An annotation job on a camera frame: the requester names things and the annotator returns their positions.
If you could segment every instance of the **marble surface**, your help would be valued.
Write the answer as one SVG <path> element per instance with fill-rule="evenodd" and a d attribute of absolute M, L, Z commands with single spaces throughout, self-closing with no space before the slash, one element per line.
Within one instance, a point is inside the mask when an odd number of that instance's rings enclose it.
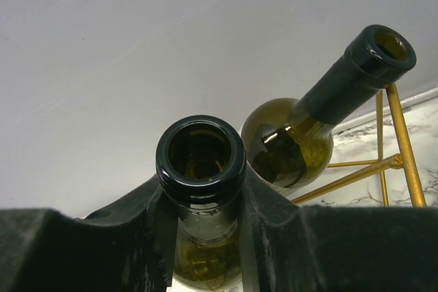
<path fill-rule="evenodd" d="M 438 98 L 405 109 L 404 118 L 411 138 L 424 196 L 428 206 L 438 206 Z M 399 152 L 391 116 L 384 117 L 384 157 Z M 369 122 L 334 136 L 335 150 L 331 163 L 360 161 L 377 158 L 376 122 Z M 363 168 L 327 168 L 312 184 L 300 189 L 289 198 L 293 199 L 324 186 L 347 174 Z M 411 205 L 403 169 L 386 170 L 389 203 L 393 207 Z M 349 186 L 314 198 L 302 205 L 318 204 L 328 207 L 379 207 L 382 206 L 381 185 L 378 175 L 371 176 Z M 194 291 L 178 282 L 168 291 Z M 243 291 L 242 285 L 230 292 Z"/>

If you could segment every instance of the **bottle mouth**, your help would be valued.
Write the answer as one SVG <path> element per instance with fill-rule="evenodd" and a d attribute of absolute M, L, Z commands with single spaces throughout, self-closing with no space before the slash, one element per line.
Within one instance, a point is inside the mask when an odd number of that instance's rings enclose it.
<path fill-rule="evenodd" d="M 194 122 L 175 133 L 167 158 L 172 168 L 188 179 L 211 179 L 230 162 L 231 143 L 218 127 Z"/>
<path fill-rule="evenodd" d="M 162 135 L 156 154 L 164 191 L 184 204 L 223 203 L 242 186 L 245 152 L 238 133 L 211 116 L 184 118 Z"/>
<path fill-rule="evenodd" d="M 382 53 L 396 61 L 405 61 L 408 58 L 409 51 L 403 40 L 396 34 L 386 31 L 376 32 L 374 42 Z"/>
<path fill-rule="evenodd" d="M 409 42 L 383 25 L 366 27 L 347 47 L 346 55 L 365 74 L 378 79 L 378 88 L 396 82 L 417 63 Z"/>

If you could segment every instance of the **gray wall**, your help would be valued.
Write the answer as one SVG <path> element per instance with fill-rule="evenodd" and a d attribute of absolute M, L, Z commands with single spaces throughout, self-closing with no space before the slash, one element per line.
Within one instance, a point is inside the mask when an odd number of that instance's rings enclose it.
<path fill-rule="evenodd" d="M 84 215 L 153 174 L 175 120 L 299 98 L 372 23 L 417 50 L 402 97 L 431 89 L 436 1 L 0 0 L 0 206 Z"/>

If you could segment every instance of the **green glass bottle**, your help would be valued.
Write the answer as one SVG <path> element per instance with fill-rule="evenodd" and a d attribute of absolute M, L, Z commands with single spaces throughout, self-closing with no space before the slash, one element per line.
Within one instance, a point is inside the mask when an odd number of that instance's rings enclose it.
<path fill-rule="evenodd" d="M 304 97 L 268 101 L 246 119 L 241 136 L 249 164 L 285 196 L 314 181 L 329 164 L 332 129 L 415 63 L 399 33 L 366 27 Z"/>
<path fill-rule="evenodd" d="M 201 291 L 242 280 L 237 206 L 246 159 L 237 131 L 211 116 L 173 124 L 157 147 L 157 175 L 179 214 L 174 278 Z"/>

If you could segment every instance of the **gold metal rod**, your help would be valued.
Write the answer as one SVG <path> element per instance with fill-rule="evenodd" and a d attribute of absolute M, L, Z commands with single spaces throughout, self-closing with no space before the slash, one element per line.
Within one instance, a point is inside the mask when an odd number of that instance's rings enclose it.
<path fill-rule="evenodd" d="M 339 167 L 352 167 L 354 165 L 370 165 L 376 163 L 377 160 L 365 160 L 365 161 L 351 161 L 351 162 L 341 162 L 341 163 L 330 163 L 328 168 L 339 168 Z"/>
<path fill-rule="evenodd" d="M 377 111 L 377 154 L 378 159 L 383 159 L 383 92 L 380 91 L 376 95 L 376 111 Z M 380 174 L 381 189 L 382 189 L 382 201 L 383 206 L 389 206 L 388 189 L 386 186 L 385 171 L 381 171 Z"/>
<path fill-rule="evenodd" d="M 378 172 L 386 170 L 388 168 L 393 168 L 393 169 L 403 168 L 402 157 L 400 154 L 395 154 L 395 155 L 388 157 L 382 161 L 378 161 L 372 165 L 369 165 L 368 167 L 366 167 L 364 169 L 353 172 L 352 174 L 349 174 L 348 176 L 342 177 L 342 178 L 338 179 L 337 181 L 333 181 L 332 183 L 329 183 L 328 185 L 325 185 L 325 186 L 320 187 L 318 189 L 315 189 L 314 191 L 311 191 L 305 195 L 297 197 L 294 200 L 292 200 L 292 202 L 296 203 L 296 204 L 300 204 L 300 203 L 306 202 L 308 200 L 312 200 L 314 198 L 317 198 L 318 196 L 329 193 L 330 191 L 335 191 L 336 189 L 339 189 L 341 187 L 345 187 L 351 183 L 354 183 L 356 181 L 360 181 L 361 179 L 365 179 L 369 176 L 372 176 L 373 174 L 377 174 Z"/>
<path fill-rule="evenodd" d="M 415 164 L 412 145 L 409 140 L 408 129 L 404 121 L 402 105 L 400 104 L 400 97 L 398 96 L 396 85 L 390 85 L 386 89 L 386 93 L 388 95 L 389 108 L 394 122 L 398 147 L 402 155 L 404 175 L 408 183 L 412 205 L 414 207 L 426 207 L 426 200 L 424 199 L 422 184 L 418 175 L 417 165 Z"/>

